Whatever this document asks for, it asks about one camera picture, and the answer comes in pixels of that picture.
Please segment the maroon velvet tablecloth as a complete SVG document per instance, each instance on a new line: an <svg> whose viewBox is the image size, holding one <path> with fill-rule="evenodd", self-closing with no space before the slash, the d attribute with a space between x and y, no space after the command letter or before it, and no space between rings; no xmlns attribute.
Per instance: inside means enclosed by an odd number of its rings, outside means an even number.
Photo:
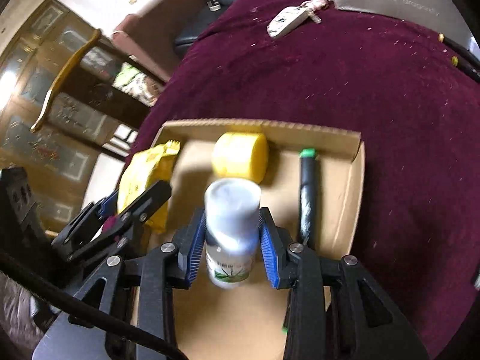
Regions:
<svg viewBox="0 0 480 360"><path fill-rule="evenodd" d="M140 128L174 119L269 119L359 132L366 146L353 253L434 359L479 357L479 85L436 35L329 8L272 40L304 0L237 0L183 58Z"/></svg>

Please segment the wooden glass-door wardrobe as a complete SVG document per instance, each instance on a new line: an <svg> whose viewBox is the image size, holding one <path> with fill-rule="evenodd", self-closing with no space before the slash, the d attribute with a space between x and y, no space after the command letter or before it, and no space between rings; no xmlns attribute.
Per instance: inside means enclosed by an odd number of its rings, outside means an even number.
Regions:
<svg viewBox="0 0 480 360"><path fill-rule="evenodd" d="M23 167L43 227L111 191L162 80L58 0L44 0L1 54L1 165Z"/></svg>

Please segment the lower gold-capped black pen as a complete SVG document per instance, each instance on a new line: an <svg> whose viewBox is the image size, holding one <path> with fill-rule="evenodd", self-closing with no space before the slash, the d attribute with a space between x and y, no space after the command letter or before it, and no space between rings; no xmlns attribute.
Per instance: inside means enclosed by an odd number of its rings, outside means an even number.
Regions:
<svg viewBox="0 0 480 360"><path fill-rule="evenodd" d="M472 67L469 63L459 59L456 55L453 55L451 57L451 64L475 82L480 82L479 71Z"/></svg>

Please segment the wooden chinese chair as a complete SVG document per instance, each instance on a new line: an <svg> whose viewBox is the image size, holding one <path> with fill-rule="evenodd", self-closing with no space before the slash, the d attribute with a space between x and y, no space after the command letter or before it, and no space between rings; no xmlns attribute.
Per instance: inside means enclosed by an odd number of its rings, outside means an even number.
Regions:
<svg viewBox="0 0 480 360"><path fill-rule="evenodd" d="M166 84L165 80L157 76L154 72L151 72L150 69L131 59L126 53L106 42L102 31L97 28L93 31L89 41L69 58L53 80L46 93L41 112L30 128L30 131L32 133L39 133L43 128L49 128L51 131L62 133L66 137L71 138L73 141L91 150L96 150L101 154L123 162L126 160L124 155L109 150L104 144L97 144L95 141L90 141L79 134L56 126L50 121L50 113L55 99L61 93L74 97L78 102L115 119L135 131L139 130L143 120L149 114L150 108L147 105L139 102L133 96L118 90L108 80L100 78L80 66L83 57L95 47L111 54L121 63L128 63L155 82L161 85Z"/></svg>

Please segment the yellow snack packet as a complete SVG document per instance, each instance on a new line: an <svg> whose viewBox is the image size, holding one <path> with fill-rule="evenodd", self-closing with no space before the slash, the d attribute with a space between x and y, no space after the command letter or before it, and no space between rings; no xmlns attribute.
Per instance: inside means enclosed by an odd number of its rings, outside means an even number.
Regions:
<svg viewBox="0 0 480 360"><path fill-rule="evenodd" d="M169 140L164 144L137 152L132 157L120 179L117 197L118 215L155 182L171 180L176 156L180 149L179 141Z"/></svg>

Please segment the white green-label bottle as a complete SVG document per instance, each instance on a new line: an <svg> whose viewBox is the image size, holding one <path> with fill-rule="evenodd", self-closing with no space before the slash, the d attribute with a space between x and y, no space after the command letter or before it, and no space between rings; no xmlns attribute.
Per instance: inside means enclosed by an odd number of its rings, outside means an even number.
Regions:
<svg viewBox="0 0 480 360"><path fill-rule="evenodd" d="M240 178L216 180L204 194L208 276L222 289L250 276L260 240L260 200L260 186Z"/></svg>

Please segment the green-capped black marker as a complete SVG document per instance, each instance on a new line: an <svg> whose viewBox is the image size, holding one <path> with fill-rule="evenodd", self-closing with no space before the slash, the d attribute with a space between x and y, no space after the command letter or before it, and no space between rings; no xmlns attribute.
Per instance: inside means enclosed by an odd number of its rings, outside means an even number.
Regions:
<svg viewBox="0 0 480 360"><path fill-rule="evenodd" d="M317 228L317 152L306 148L300 152L298 241L315 249Z"/></svg>

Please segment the gold-capped black pen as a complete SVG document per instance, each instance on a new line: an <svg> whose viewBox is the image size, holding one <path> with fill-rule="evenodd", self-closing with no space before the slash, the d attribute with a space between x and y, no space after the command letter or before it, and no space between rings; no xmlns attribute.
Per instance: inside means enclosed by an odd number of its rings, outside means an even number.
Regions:
<svg viewBox="0 0 480 360"><path fill-rule="evenodd" d="M459 59L456 55L453 55L451 57L451 64L475 82L480 82L479 71L472 67L469 63Z"/></svg>
<svg viewBox="0 0 480 360"><path fill-rule="evenodd" d="M439 33L438 39L440 42L445 44L450 49L454 50L458 55L460 55L465 60L472 59L475 63L479 62L479 57L475 56L469 49L463 47L462 45L456 43L450 38L446 37L443 33Z"/></svg>

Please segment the upper gold-capped black pen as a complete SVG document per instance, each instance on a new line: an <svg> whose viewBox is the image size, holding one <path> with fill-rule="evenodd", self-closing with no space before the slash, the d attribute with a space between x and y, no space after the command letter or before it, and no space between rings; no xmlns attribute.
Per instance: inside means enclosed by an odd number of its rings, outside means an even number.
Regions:
<svg viewBox="0 0 480 360"><path fill-rule="evenodd" d="M445 44L450 49L454 50L458 55L460 55L465 60L472 59L475 63L479 62L479 57L475 56L469 49L463 47L462 45L456 43L450 38L446 37L443 33L439 33L438 39L440 42Z"/></svg>

